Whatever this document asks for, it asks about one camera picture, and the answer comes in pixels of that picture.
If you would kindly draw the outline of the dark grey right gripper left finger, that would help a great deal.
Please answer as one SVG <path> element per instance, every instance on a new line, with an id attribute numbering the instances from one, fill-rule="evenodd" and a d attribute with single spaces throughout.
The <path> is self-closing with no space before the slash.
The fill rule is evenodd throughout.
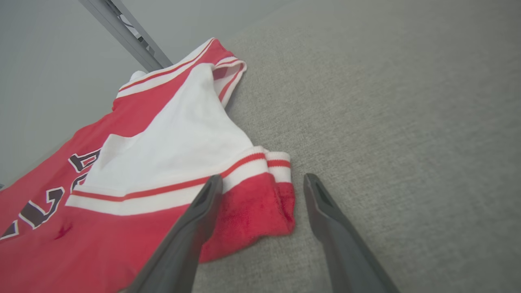
<path id="1" fill-rule="evenodd" d="M 124 293 L 192 293 L 201 249 L 214 232 L 223 179 L 211 176 Z"/>

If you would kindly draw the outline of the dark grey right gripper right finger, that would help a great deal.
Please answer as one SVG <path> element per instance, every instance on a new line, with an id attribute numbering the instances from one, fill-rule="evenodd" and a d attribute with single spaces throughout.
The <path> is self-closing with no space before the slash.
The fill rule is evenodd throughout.
<path id="1" fill-rule="evenodd" d="M 320 178 L 305 174 L 309 224 L 322 244 L 333 293 L 401 293 Z"/>

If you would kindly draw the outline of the red and white basketball jersey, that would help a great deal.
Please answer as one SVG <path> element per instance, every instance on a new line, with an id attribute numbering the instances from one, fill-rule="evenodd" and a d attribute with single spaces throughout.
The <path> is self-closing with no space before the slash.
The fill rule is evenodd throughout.
<path id="1" fill-rule="evenodd" d="M 290 156 L 225 111 L 245 71 L 212 38 L 136 72 L 107 115 L 0 191 L 0 293 L 128 291 L 214 175 L 223 197 L 196 263 L 290 235 Z"/>

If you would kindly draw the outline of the grey fabric sofa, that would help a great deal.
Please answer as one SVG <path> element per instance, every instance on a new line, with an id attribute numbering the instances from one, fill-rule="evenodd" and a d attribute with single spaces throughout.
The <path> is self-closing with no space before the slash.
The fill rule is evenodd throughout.
<path id="1" fill-rule="evenodd" d="M 306 173 L 402 293 L 521 293 L 521 0 L 300 0 L 223 45 L 247 63 L 229 116 L 291 156 L 296 227 L 193 293 L 331 293 Z"/>

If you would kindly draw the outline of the grey metal partition post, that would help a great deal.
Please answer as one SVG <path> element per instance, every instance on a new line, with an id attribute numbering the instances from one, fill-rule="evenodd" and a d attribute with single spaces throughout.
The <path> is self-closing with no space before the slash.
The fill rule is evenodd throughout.
<path id="1" fill-rule="evenodd" d="M 173 65 L 122 0 L 78 1 L 147 72 Z"/>

